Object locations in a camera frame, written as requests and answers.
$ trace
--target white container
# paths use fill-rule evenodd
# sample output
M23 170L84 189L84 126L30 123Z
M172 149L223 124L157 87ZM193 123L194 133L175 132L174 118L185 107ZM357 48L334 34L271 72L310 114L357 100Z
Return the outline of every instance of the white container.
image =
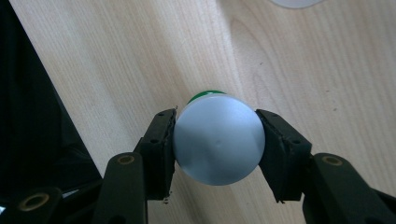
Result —
M228 185L249 175L264 146L264 129L254 110L224 93L194 97L174 130L178 164L207 185Z
M303 8L312 7L314 4L319 3L323 0L271 0L274 3L289 8Z

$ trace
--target wooden table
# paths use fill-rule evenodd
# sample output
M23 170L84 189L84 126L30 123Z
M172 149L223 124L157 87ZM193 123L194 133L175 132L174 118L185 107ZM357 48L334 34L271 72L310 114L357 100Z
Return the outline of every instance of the wooden table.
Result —
M396 195L396 1L11 0L103 174L153 116L197 92L274 111L314 147ZM150 223L304 223L262 173L225 187L174 175Z

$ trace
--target table surface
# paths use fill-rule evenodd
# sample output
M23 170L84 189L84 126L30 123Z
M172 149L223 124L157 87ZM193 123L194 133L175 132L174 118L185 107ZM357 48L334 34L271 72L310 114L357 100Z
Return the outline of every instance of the table surface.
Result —
M396 195L396 1L11 0L101 174L153 116L221 90L276 112ZM209 187L177 166L150 223L304 223L256 169Z

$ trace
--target bolt hole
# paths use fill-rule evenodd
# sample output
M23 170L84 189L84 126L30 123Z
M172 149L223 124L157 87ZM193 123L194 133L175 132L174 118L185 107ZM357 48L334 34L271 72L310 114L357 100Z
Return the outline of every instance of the bolt hole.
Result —
M134 161L133 156L121 156L118 159L119 164L121 165L126 165Z
M329 163L330 165L334 165L334 166L340 166L340 165L343 164L342 161L340 161L337 158L332 157L332 156L325 156L325 157L322 158L322 160L324 162Z
M109 221L108 224L124 224L126 223L125 217L114 216Z
M42 205L44 205L48 200L50 199L50 196L47 193L37 193L34 195L31 195L27 197L25 200L23 200L20 203L20 210L24 212L29 212L32 210L35 210Z

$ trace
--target metal screw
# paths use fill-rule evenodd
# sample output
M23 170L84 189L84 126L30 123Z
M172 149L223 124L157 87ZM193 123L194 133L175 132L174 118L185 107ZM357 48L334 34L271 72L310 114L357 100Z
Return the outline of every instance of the metal screw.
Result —
M339 159L332 157L332 156L324 156L322 157L322 160L330 165L334 165L334 166L340 166L343 164L342 161L340 161Z
M126 165L129 163L132 163L134 161L134 157L133 156L121 156L121 157L119 157L119 159L117 161L121 165Z
M163 199L163 203L164 203L164 204L169 204L169 198L164 198L164 199Z
M23 212L29 212L41 207L49 199L50 196L47 193L36 193L25 198L18 207Z

